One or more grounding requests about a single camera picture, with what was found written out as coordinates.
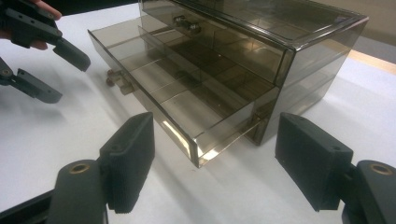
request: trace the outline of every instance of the plastic case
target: plastic case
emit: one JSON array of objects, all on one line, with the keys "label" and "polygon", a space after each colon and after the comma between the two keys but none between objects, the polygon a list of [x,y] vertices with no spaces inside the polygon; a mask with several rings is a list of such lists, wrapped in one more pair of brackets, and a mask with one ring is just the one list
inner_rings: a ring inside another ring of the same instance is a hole
[{"label": "plastic case", "polygon": [[281,112],[324,96],[368,18],[299,0],[141,0],[141,17],[89,32],[197,166],[241,136],[276,134]]}]

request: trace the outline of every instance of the human hand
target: human hand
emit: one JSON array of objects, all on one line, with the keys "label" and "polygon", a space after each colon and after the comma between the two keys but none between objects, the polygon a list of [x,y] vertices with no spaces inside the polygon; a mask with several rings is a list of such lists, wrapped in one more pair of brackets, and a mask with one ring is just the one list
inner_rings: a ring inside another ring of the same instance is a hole
[{"label": "human hand", "polygon": [[[53,15],[53,18],[57,21],[62,17],[61,12],[56,10],[55,8],[51,7],[47,3],[41,1],[41,0],[29,0],[32,3],[35,3],[39,7],[43,8],[44,10],[48,11],[50,14]],[[7,30],[0,30],[0,38],[2,39],[10,39],[11,38],[11,32]],[[34,40],[32,45],[33,48],[35,49],[47,49],[47,43],[39,40]]]}]

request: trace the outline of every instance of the white table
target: white table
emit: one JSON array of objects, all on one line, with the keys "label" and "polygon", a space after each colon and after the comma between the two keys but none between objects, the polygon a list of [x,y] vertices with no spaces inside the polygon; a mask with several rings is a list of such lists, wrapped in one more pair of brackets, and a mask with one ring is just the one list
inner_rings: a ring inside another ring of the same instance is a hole
[{"label": "white table", "polygon": [[[96,159],[98,149],[129,117],[145,112],[132,94],[106,83],[108,66],[87,29],[138,16],[137,4],[63,17],[64,37],[92,65],[78,71],[51,50],[23,49],[0,40],[0,55],[64,94],[46,105],[0,87],[0,211],[53,189],[59,169]],[[353,163],[396,166],[396,76],[347,59],[326,96],[303,116],[355,151]],[[195,168],[158,124],[156,158],[133,212],[110,223],[341,223],[339,211],[316,213],[280,166],[273,137],[261,147],[241,139]]]}]

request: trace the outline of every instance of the drawer organizer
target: drawer organizer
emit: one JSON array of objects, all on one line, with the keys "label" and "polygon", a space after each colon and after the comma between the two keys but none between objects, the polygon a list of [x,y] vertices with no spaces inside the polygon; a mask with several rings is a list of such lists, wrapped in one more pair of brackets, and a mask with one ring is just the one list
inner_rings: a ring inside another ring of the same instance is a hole
[{"label": "drawer organizer", "polygon": [[368,18],[299,0],[140,0],[141,17],[89,31],[112,69],[197,167],[329,89]]}]

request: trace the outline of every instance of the drawer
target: drawer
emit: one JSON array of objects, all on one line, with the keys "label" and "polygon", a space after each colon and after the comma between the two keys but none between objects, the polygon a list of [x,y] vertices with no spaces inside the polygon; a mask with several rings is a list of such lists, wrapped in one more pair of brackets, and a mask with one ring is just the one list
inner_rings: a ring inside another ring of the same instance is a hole
[{"label": "drawer", "polygon": [[262,144],[280,112],[318,101],[367,21],[312,3],[332,22],[297,20],[307,2],[281,2],[143,0],[140,18],[89,33],[109,78],[201,167],[241,136]]}]

